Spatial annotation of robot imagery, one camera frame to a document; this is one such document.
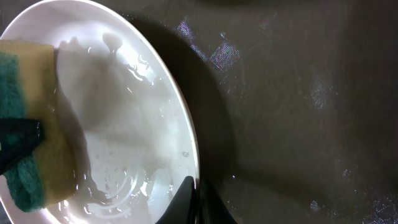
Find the plate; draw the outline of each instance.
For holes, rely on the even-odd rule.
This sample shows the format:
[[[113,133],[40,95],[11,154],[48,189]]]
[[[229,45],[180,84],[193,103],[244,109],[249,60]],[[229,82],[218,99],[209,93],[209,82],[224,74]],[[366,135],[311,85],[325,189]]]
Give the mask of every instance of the plate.
[[[198,180],[197,141],[183,96],[128,21],[91,1],[42,1],[18,15],[1,38],[55,47],[57,90],[86,144],[75,196],[41,211],[17,209],[0,178],[12,222],[155,223],[183,179]],[[68,123],[64,110],[59,113]]]

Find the wet plate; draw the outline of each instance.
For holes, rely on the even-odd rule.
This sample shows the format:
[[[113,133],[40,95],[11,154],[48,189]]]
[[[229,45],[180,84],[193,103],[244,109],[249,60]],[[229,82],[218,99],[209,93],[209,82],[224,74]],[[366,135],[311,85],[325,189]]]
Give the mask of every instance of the wet plate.
[[[61,123],[68,128],[75,119],[84,136],[74,197],[22,213],[0,178],[14,223],[155,223],[183,179],[198,179],[183,96],[155,50],[121,16],[91,1],[42,1],[1,38],[56,48],[57,91],[67,99],[58,106]]]

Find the wet surface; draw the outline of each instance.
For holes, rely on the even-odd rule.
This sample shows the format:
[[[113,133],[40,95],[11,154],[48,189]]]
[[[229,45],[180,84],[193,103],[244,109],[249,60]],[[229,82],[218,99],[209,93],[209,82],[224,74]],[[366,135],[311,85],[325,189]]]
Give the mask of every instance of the wet surface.
[[[0,31],[36,1],[2,0]],[[97,1],[180,85],[239,223],[398,222],[398,3]]]

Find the green scouring pad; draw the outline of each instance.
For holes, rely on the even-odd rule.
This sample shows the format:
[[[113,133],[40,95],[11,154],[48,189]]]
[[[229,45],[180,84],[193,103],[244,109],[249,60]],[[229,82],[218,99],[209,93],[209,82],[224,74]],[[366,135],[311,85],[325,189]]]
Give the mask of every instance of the green scouring pad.
[[[75,161],[71,144],[60,129],[56,88],[51,45],[0,40],[0,119],[34,119],[45,133],[32,153],[4,173],[11,197],[24,212],[45,208],[75,193]],[[21,139],[11,136],[8,141]]]

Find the plate rim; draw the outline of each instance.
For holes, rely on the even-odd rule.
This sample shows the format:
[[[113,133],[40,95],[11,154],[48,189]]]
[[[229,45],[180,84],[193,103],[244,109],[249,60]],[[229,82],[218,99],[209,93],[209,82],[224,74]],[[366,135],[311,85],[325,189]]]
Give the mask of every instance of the plate rim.
[[[119,22],[122,22],[124,25],[126,25],[133,33],[135,33],[138,38],[140,38],[142,40],[142,42],[149,48],[149,50],[152,52],[152,54],[154,54],[156,60],[160,63],[160,66],[162,67],[162,69],[165,71],[166,75],[169,77],[169,80],[172,84],[172,87],[174,89],[174,92],[177,95],[178,98],[178,102],[180,103],[180,106],[183,110],[184,113],[184,117],[185,117],[185,121],[187,122],[188,125],[188,132],[190,135],[190,139],[191,139],[191,144],[192,144],[192,150],[193,150],[193,160],[195,163],[195,188],[197,189],[199,187],[199,181],[200,181],[200,163],[199,163],[199,151],[198,151],[198,141],[197,141],[197,135],[195,132],[195,126],[192,120],[192,116],[188,107],[188,104],[183,96],[183,93],[180,89],[180,87],[178,86],[177,82],[175,81],[173,75],[171,74],[170,70],[167,68],[166,64],[164,63],[164,61],[162,60],[162,58],[160,57],[160,55],[156,52],[155,48],[153,48],[153,46],[150,44],[150,42],[137,30],[137,28],[135,28],[130,22],[128,22],[127,20],[125,20],[125,18],[123,18],[121,15],[119,15],[117,12],[113,11],[112,9],[97,3],[97,2],[93,2],[90,0],[43,0],[43,1],[39,1],[31,6],[29,6],[28,8],[24,9],[21,13],[18,14],[18,16],[16,16],[11,22],[10,24],[5,28],[5,30],[3,31],[3,33],[0,36],[0,40],[4,39],[4,35],[9,31],[9,29],[14,25],[14,23],[20,18],[22,17],[25,13],[27,13],[28,11],[32,10],[35,7],[38,7],[42,4],[48,4],[50,2],[81,2],[81,3],[85,3],[85,4],[89,4],[91,6],[97,7],[107,13],[109,13],[110,15],[112,15],[113,17],[115,17],[117,20],[119,20]],[[9,217],[10,221],[12,223],[14,223],[12,221],[12,218],[9,215],[9,212],[7,211],[6,206],[3,204],[3,207],[7,213],[7,216]]]

